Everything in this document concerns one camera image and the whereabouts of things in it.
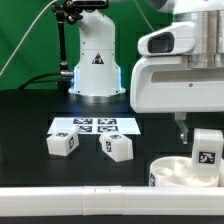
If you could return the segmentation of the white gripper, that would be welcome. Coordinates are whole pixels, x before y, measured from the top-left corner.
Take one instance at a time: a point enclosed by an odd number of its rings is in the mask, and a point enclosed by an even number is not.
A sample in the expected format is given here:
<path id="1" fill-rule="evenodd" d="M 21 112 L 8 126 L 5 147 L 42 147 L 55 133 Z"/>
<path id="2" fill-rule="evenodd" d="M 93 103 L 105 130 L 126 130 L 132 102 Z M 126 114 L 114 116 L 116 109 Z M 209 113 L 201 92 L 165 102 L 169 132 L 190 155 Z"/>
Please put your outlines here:
<path id="1" fill-rule="evenodd" d="M 191 69 L 186 56 L 142 57 L 132 71 L 137 113 L 175 113 L 184 144 L 192 142 L 186 112 L 224 111 L 224 68 Z"/>

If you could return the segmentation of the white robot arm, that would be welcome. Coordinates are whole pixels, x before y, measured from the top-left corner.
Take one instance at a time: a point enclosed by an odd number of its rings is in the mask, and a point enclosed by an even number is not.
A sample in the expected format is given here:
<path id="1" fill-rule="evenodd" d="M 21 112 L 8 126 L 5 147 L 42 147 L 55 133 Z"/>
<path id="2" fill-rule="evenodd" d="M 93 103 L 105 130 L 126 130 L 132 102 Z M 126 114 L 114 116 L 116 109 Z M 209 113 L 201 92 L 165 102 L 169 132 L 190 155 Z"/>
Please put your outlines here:
<path id="1" fill-rule="evenodd" d="M 123 93 L 115 62 L 115 25 L 99 12 L 106 0 L 71 0 L 82 9 L 80 59 L 70 92 L 82 98 Z M 142 36 L 130 84 L 138 113 L 224 111 L 224 0 L 147 0 L 172 23 Z"/>

